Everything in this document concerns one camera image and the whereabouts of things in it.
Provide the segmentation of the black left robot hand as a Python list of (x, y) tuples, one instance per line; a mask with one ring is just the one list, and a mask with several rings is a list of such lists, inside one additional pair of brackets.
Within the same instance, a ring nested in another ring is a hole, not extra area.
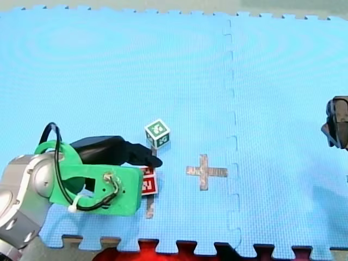
[(142, 144), (133, 144), (121, 136), (90, 136), (70, 143), (83, 164), (161, 167), (163, 162)]

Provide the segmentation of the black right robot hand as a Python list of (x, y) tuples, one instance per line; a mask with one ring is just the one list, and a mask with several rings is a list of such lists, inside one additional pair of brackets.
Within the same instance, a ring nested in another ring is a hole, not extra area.
[(321, 127), (329, 147), (347, 150), (347, 96), (335, 96), (326, 106), (326, 123)]

